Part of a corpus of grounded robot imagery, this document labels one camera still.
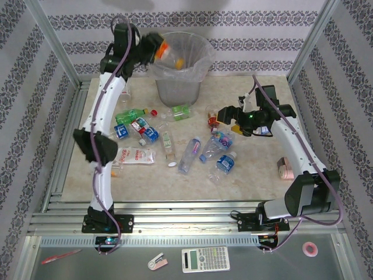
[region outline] white plastic packet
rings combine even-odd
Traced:
[[[150,165],[156,162],[156,152],[152,149],[119,148],[117,157],[113,164],[122,163],[125,165]]]

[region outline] pink tape roll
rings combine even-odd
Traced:
[[[319,250],[317,249],[317,246],[315,243],[312,242],[306,242],[302,246],[303,253],[307,257],[316,257]]]

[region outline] black bracket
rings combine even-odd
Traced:
[[[122,233],[132,233],[135,220],[133,215],[114,215],[115,220],[118,222]],[[84,216],[82,233],[104,233],[112,234],[117,233],[117,227],[114,224],[110,228],[102,228],[90,222],[91,218],[89,215]]]
[[[237,221],[238,232],[271,232],[276,230],[276,224],[280,232],[290,230],[288,221],[284,219],[276,219],[273,223],[260,225],[256,213],[237,212],[235,214],[231,213],[231,217]]]

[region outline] marble floor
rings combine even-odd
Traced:
[[[275,85],[281,104],[295,105],[285,76],[259,76],[261,85]],[[201,138],[202,147],[211,134],[207,127],[205,108],[215,104],[219,107],[237,106],[238,96],[249,91],[253,80],[249,76],[209,76],[202,82],[198,101],[192,106],[194,116],[187,120],[170,122],[180,160],[188,141],[194,136]],[[87,118],[98,88],[98,79],[90,85],[82,122]],[[114,115],[125,107],[145,107],[160,112],[167,108],[158,97],[155,81],[150,78],[132,78],[131,101],[125,105],[118,102]],[[251,103],[255,107],[255,95]],[[139,147],[136,139],[119,142],[119,147]],[[114,201],[187,201],[187,200],[266,200],[283,196],[291,181],[281,180],[277,172],[277,161],[285,156],[283,148],[275,138],[236,135],[231,151],[238,156],[232,172],[220,185],[208,179],[209,169],[216,161],[202,164],[196,159],[187,176],[179,174],[177,168],[167,167],[160,142],[152,147],[156,150],[156,163],[151,166],[125,166],[121,178],[112,178],[111,191]],[[66,175],[62,201],[90,201],[92,197],[92,172],[85,157],[75,145]]]

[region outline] green plastic bottle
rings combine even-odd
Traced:
[[[115,116],[115,119],[117,121],[117,124],[130,124],[138,117],[141,117],[142,115],[147,114],[149,111],[147,108],[144,110],[141,109],[131,109],[126,110],[123,113],[117,114]]]

